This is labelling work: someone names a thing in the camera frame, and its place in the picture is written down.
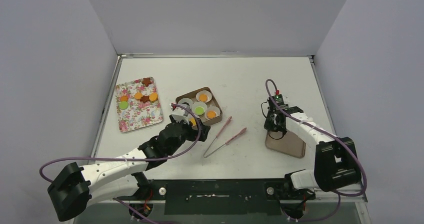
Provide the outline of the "pink cat paw tongs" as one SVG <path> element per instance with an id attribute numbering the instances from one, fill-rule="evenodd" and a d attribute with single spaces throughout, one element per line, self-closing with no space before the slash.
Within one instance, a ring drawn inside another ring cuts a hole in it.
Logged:
<path id="1" fill-rule="evenodd" d="M 244 135 L 248 128 L 247 127 L 239 127 L 232 128 L 232 116 L 229 116 L 224 124 L 220 127 L 219 131 L 212 137 L 210 143 L 206 147 L 206 150 L 203 152 L 202 157 L 208 158 L 212 154 L 215 154 L 222 148 L 229 146 L 232 142 L 234 142 L 237 138 Z"/>

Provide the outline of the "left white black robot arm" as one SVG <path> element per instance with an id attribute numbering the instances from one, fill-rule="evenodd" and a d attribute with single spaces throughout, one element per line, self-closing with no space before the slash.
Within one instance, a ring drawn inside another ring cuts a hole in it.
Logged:
<path id="1" fill-rule="evenodd" d="M 119 179 L 135 178 L 139 173 L 187 153 L 187 150 L 176 153 L 186 141 L 194 145 L 204 142 L 211 128 L 199 118 L 195 122 L 197 128 L 193 128 L 190 122 L 171 119 L 158 135 L 139 147 L 116 158 L 95 158 L 95 164 L 79 166 L 76 163 L 78 157 L 68 158 L 70 163 L 51 180 L 47 189 L 58 220 L 73 219 L 89 204 L 107 199 L 132 195 L 137 199 L 145 198 L 150 191 L 147 182 L 135 180 L 131 185 L 124 185 Z"/>

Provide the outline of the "brown box lid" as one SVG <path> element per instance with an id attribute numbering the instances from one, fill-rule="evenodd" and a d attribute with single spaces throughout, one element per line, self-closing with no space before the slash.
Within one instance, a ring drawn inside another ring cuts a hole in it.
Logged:
<path id="1" fill-rule="evenodd" d="M 282 132 L 268 131 L 264 144 L 268 149 L 295 158 L 303 158 L 305 156 L 305 142 L 296 134 L 289 131 L 287 131 L 284 135 Z"/>

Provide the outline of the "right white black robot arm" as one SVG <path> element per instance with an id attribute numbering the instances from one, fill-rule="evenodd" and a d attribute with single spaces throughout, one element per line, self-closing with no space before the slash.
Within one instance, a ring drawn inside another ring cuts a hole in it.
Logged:
<path id="1" fill-rule="evenodd" d="M 289 106 L 282 95 L 268 98 L 264 129 L 267 148 L 283 154 L 304 158 L 312 150 L 313 167 L 284 176 L 284 194 L 295 198 L 303 189 L 324 192 L 365 181 L 356 147 L 349 137 L 338 137 L 317 125 L 297 106 Z"/>

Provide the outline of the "orange flower cookie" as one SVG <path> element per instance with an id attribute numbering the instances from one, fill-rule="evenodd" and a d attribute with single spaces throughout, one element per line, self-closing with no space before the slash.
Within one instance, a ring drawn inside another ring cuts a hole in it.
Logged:
<path id="1" fill-rule="evenodd" d="M 208 120 L 213 119 L 216 116 L 217 116 L 217 113 L 214 112 L 214 111 L 208 111 L 208 112 L 206 112 L 206 117 L 207 117 Z"/>

